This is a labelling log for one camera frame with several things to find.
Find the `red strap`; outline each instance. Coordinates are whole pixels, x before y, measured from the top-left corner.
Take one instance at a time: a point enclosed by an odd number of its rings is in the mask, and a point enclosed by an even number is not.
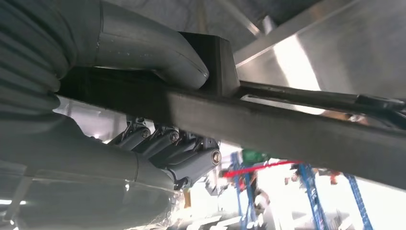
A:
[[[271,163],[271,164],[266,164],[266,165],[260,165],[260,166],[255,166],[255,167],[251,167],[251,168],[246,168],[246,169],[239,169],[239,170],[235,170],[235,171],[229,171],[224,173],[224,177],[233,177],[236,175],[240,175],[240,174],[245,174],[245,173],[250,173],[259,169],[265,169],[265,168],[269,168],[272,166],[277,166],[277,165],[283,165],[283,164],[301,164],[303,163],[302,161],[280,161],[280,162],[276,162],[276,163]]]

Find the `ceiling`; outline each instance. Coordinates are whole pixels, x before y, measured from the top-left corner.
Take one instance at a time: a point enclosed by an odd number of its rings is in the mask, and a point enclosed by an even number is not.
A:
[[[217,35],[231,42],[237,51],[256,37],[220,4],[226,0],[107,0],[137,12],[173,30]],[[262,20],[269,16],[281,25],[320,0],[227,0],[263,31]]]

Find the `hex bolt head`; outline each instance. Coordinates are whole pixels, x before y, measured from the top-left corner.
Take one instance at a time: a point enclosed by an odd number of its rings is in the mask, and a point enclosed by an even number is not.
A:
[[[221,153],[218,150],[213,151],[212,153],[212,163],[218,165],[221,162]]]
[[[172,143],[174,143],[175,141],[177,141],[179,139],[179,133],[178,132],[172,132],[170,134],[169,138],[172,141]]]
[[[151,131],[149,131],[149,129],[145,129],[141,133],[142,138],[147,138],[147,137],[149,137],[149,135],[151,135]]]

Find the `green object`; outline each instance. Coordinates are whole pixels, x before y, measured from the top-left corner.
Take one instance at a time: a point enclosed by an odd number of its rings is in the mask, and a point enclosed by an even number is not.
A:
[[[253,165],[256,163],[261,163],[268,161],[269,157],[266,153],[259,152],[252,149],[243,149],[242,150],[242,161],[244,165]]]

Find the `steel bar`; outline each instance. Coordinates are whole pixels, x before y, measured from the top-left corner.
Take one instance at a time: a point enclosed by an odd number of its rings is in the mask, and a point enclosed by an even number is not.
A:
[[[222,7],[229,12],[239,23],[245,26],[253,35],[256,37],[261,37],[262,32],[258,27],[252,23],[246,15],[241,12],[237,6],[230,0],[218,0],[217,1]]]
[[[209,33],[207,30],[206,5],[204,0],[199,0],[196,4],[197,28],[200,34],[206,35]]]
[[[357,95],[300,90],[276,85],[265,85],[253,82],[240,82],[241,87],[234,97],[244,96],[261,98],[276,102],[310,106],[352,114],[367,114],[368,117],[389,122],[397,128],[406,129],[406,116],[400,112],[372,105],[356,103]]]
[[[309,164],[301,164],[299,166],[299,171],[302,176],[302,181],[306,186],[306,193],[309,198],[310,206],[312,207],[315,228],[317,230],[328,230],[327,218],[318,196],[315,175],[312,167]]]
[[[131,72],[81,73],[62,80],[61,96],[406,189],[405,132],[174,89]]]
[[[231,153],[231,162],[233,164],[233,169],[234,170],[238,170],[240,168],[240,164],[238,162],[238,157],[237,157],[237,153]],[[247,228],[247,225],[243,225],[243,215],[242,215],[242,210],[241,210],[241,201],[240,201],[240,187],[239,187],[239,177],[235,176],[234,177],[234,184],[236,186],[236,190],[237,190],[237,202],[238,202],[238,214],[241,217],[239,222],[240,222],[240,226],[241,229],[244,230]]]

